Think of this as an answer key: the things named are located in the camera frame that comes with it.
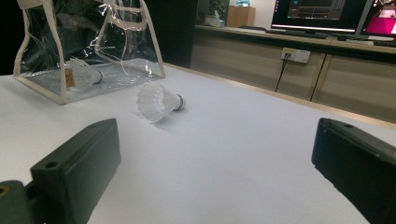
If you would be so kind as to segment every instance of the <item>cabinet door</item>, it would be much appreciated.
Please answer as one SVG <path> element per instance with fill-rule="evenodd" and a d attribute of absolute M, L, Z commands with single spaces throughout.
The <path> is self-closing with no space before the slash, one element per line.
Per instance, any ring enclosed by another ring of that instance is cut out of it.
<path fill-rule="evenodd" d="M 396 64 L 329 58 L 314 102 L 396 123 Z"/>
<path fill-rule="evenodd" d="M 195 35 L 191 69 L 276 90 L 283 48 L 227 38 Z M 311 52 L 308 63 L 288 62 L 277 91 L 310 100 L 324 55 Z"/>

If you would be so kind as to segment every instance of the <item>electrical outlet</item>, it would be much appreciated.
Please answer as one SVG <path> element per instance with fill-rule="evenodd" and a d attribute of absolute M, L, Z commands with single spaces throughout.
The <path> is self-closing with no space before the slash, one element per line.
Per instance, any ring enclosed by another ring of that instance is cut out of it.
<path fill-rule="evenodd" d="M 308 50 L 297 49 L 294 54 L 294 61 L 297 63 L 308 63 L 309 54 Z"/>
<path fill-rule="evenodd" d="M 282 56 L 280 57 L 280 59 L 284 59 L 286 54 L 288 53 L 290 55 L 288 58 L 288 61 L 294 61 L 295 52 L 296 52 L 296 49 L 283 48 Z"/>

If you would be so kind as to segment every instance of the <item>wall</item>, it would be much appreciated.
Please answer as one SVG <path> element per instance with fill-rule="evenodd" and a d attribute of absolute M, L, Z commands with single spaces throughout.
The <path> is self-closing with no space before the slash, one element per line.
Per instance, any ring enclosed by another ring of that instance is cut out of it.
<path fill-rule="evenodd" d="M 250 6 L 256 8 L 254 26 L 270 29 L 276 0 L 250 0 Z M 230 6 L 235 6 L 236 0 L 230 0 Z"/>

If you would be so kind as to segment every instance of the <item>white table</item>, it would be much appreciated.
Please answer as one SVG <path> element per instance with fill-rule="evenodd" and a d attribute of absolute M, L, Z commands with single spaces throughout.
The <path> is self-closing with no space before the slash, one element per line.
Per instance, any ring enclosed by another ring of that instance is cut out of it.
<path fill-rule="evenodd" d="M 27 184 L 30 167 L 56 147 L 116 118 L 122 163 L 91 224 L 367 223 L 311 162 L 318 120 L 347 122 L 394 146 L 395 125 L 165 70 L 159 82 L 187 105 L 157 124 L 139 118 L 138 87 L 57 105 L 0 77 L 0 181 Z"/>

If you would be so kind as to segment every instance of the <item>wooden cabinet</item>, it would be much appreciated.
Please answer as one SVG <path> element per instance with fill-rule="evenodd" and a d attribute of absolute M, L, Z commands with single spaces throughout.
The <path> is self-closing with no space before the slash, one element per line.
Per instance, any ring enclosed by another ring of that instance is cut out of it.
<path fill-rule="evenodd" d="M 282 73 L 284 47 L 310 50 L 308 63 L 287 62 Z M 395 56 L 393 48 L 331 38 L 202 27 L 194 34 L 191 69 L 396 123 Z"/>
<path fill-rule="evenodd" d="M 226 26 L 252 26 L 254 23 L 255 13 L 255 7 L 229 6 Z"/>

